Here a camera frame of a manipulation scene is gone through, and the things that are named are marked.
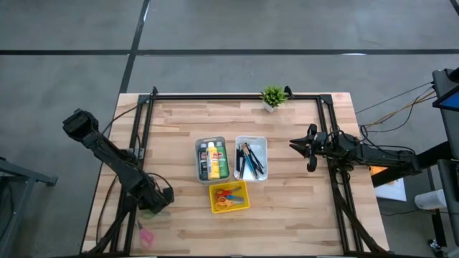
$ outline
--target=butcher block tabletop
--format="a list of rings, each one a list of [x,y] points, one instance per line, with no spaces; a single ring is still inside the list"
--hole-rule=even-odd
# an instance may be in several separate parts
[[[360,135],[350,94],[327,94],[332,95],[340,129]],[[135,107],[137,100],[138,94],[121,94],[115,116]],[[324,111],[329,127],[326,107]],[[121,149],[128,148],[134,115],[135,110],[113,123],[109,138]],[[140,136],[145,115],[143,112]],[[155,100],[143,169],[169,181],[174,187],[175,202],[153,218],[137,212],[143,227],[154,234],[154,242],[149,248],[143,247],[136,226],[131,255],[343,254],[325,159],[318,157],[316,171],[309,173],[308,160],[288,145],[290,139],[304,137],[311,123],[320,128],[314,100],[290,100],[273,113],[262,107],[261,100]],[[194,143],[201,138],[224,137],[230,181],[235,181],[235,138],[239,135],[263,136],[268,140],[268,179],[247,182],[250,208],[213,214],[209,187],[197,180]],[[350,174],[359,220],[377,243],[388,249],[368,168],[359,166]],[[115,173],[103,165],[83,252],[95,246],[98,218],[114,177]],[[156,181],[160,186],[166,185],[160,178]],[[115,218],[119,194],[117,181],[102,216],[99,237]],[[121,229],[119,249],[123,248],[125,230]],[[350,247],[355,249],[347,219],[346,230]]]

